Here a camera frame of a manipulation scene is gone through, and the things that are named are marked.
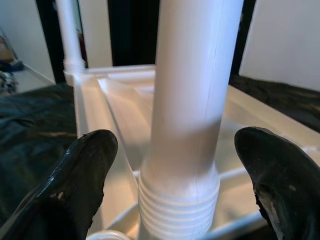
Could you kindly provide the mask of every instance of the white plastic tray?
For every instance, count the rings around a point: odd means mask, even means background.
[[[117,157],[105,180],[103,202],[89,235],[110,229],[137,239],[136,176],[149,149],[154,78],[153,66],[91,69],[74,78],[78,136],[110,129],[119,142]],[[233,239],[266,224],[234,147],[235,133],[246,126],[267,128],[284,136],[320,164],[317,132],[229,86],[215,154],[221,185],[213,225],[204,240]]]

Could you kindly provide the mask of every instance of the dark fabric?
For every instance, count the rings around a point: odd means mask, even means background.
[[[320,93],[234,75],[230,85],[320,133]]]
[[[0,98],[0,227],[77,139],[73,88]]]

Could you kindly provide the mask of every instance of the white wall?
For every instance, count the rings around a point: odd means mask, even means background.
[[[239,74],[320,91],[320,0],[257,0]]]
[[[24,64],[55,82],[35,0],[1,0],[0,26]]]
[[[89,68],[112,67],[107,0],[79,0]]]

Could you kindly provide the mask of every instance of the vertical pole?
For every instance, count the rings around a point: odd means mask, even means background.
[[[194,240],[219,192],[214,154],[243,0],[162,0],[151,149],[139,177],[149,239]]]
[[[56,5],[64,50],[64,74],[67,83],[72,85],[72,74],[80,73],[85,68],[81,57],[73,4],[72,0],[56,0]]]

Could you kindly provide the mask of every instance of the floor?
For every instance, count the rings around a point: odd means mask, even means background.
[[[13,72],[16,81],[18,82],[16,93],[24,93],[44,87],[54,85],[48,79],[41,77],[29,69]],[[7,92],[2,92],[0,96],[8,96]]]

